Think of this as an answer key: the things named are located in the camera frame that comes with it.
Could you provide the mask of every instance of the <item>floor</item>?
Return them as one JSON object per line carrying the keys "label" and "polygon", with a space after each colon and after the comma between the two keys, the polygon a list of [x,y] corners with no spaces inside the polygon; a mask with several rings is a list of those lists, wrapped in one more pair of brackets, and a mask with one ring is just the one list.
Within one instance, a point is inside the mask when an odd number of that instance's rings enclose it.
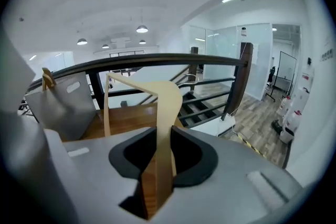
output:
{"label": "floor", "polygon": [[[205,97],[228,89],[229,86],[222,83],[214,83],[196,86],[194,93]],[[287,145],[279,139],[279,135],[271,127],[273,120],[280,119],[276,111],[282,100],[282,92],[274,89],[272,96],[276,99],[276,102],[269,96],[265,96],[262,101],[259,101],[244,94],[240,107],[235,115],[236,125],[234,132],[228,131],[222,135],[221,138],[246,145],[235,134],[236,132],[255,149],[264,154],[266,159],[282,167],[287,153]],[[207,100],[207,102],[215,106],[225,102],[227,97],[228,95],[225,95]]]}

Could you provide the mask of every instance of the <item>black metal railing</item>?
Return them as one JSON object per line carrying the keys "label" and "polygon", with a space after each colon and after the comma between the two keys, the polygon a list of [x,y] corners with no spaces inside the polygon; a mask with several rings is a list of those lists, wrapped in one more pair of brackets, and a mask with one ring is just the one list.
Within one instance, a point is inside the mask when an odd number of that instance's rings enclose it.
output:
{"label": "black metal railing", "polygon": [[[55,79],[62,78],[65,76],[69,76],[72,74],[85,72],[89,75],[91,86],[94,94],[92,95],[93,99],[96,99],[98,106],[100,109],[103,109],[104,106],[104,91],[101,84],[101,80],[99,77],[99,72],[109,71],[109,70],[117,70],[117,69],[125,69],[125,68],[138,68],[138,67],[147,67],[147,66],[162,66],[162,65],[222,65],[222,66],[236,66],[235,75],[237,75],[237,70],[239,68],[244,68],[248,66],[248,63],[243,60],[226,58],[226,57],[218,57],[218,56],[206,56],[206,55],[193,55],[193,54],[148,54],[148,55],[131,55],[131,56],[120,56],[113,58],[106,58],[95,60],[91,62],[81,63],[79,65],[75,65],[69,68],[65,68],[53,73]],[[215,80],[204,80],[193,84],[193,86],[205,85],[210,83],[218,83],[224,81],[232,81],[233,85],[237,78],[222,78]],[[34,81],[28,91],[31,91],[42,84],[42,79]],[[190,87],[190,84],[182,84],[179,87]],[[109,97],[115,97],[120,95],[127,94],[135,94],[141,93],[142,91],[138,89],[129,89],[122,91],[114,91],[109,92]],[[229,94],[227,102],[213,106],[211,108],[207,108],[204,110],[200,110],[198,112],[191,113],[189,115],[182,115],[179,117],[181,120],[185,120],[187,118],[195,117],[200,114],[208,113],[209,111],[217,110],[225,106],[223,114],[215,115],[212,118],[217,118],[222,116],[224,119],[227,107],[229,106],[230,100],[232,99],[233,87],[231,87],[230,91],[224,91],[221,93],[217,93],[208,97],[199,98],[196,100],[188,100],[185,103],[193,103],[197,101],[206,101],[209,99],[217,98],[223,95]]]}

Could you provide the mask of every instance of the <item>wooden tabletop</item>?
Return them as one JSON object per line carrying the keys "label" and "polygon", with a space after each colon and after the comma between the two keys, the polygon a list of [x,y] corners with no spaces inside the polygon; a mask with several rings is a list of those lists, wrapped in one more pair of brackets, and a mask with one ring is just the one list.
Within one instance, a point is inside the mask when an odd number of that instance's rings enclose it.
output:
{"label": "wooden tabletop", "polygon": [[[109,109],[111,135],[143,127],[156,127],[157,103]],[[175,126],[183,127],[176,118]],[[97,111],[81,140],[104,137],[103,110]],[[141,175],[145,205],[149,218],[156,213],[155,155]]]}

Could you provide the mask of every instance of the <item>railing post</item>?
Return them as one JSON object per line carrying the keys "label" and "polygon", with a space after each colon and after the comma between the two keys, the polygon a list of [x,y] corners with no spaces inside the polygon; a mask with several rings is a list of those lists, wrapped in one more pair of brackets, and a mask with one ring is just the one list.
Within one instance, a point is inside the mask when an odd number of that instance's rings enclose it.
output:
{"label": "railing post", "polygon": [[94,96],[100,109],[104,109],[104,91],[101,85],[99,73],[89,74]]}
{"label": "railing post", "polygon": [[232,83],[231,86],[231,93],[228,97],[228,104],[225,106],[226,111],[224,110],[225,114],[228,113],[234,115],[237,112],[237,108],[239,107],[240,102],[242,101],[248,76],[250,74],[252,53],[252,43],[242,42],[240,44],[240,59],[246,62],[246,65],[240,68],[236,67],[235,69],[236,80]]}
{"label": "railing post", "polygon": [[[198,54],[198,47],[191,47],[191,54]],[[190,65],[189,66],[189,74],[196,75],[197,72],[197,65]],[[195,81],[196,77],[195,76],[188,76],[188,81]],[[190,86],[190,90],[193,91],[195,89],[194,85]]]}

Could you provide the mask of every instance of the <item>wooden newel post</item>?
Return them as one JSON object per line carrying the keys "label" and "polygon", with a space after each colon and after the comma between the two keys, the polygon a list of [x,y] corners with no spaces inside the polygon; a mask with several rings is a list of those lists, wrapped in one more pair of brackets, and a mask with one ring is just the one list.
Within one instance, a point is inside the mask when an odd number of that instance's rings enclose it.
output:
{"label": "wooden newel post", "polygon": [[228,114],[235,114],[237,111],[237,107],[239,107],[240,102],[242,101],[248,76],[250,74],[251,62],[252,62],[252,53],[253,53],[253,44],[249,42],[242,42],[240,44],[240,57],[241,60],[247,62],[246,66],[238,67],[236,69],[236,80],[234,81],[234,85],[232,87],[232,91],[228,100],[230,100],[230,104],[226,110]]}
{"label": "wooden newel post", "polygon": [[[198,54],[198,47],[191,47],[191,54]],[[196,71],[197,71],[197,65],[190,65],[189,66],[189,71],[188,73],[189,74],[193,74],[193,75],[196,75]],[[189,76],[188,77],[188,81],[195,81],[196,80],[196,77],[194,76]],[[194,85],[191,85],[190,86],[190,90],[193,91],[195,89],[195,86]]]}

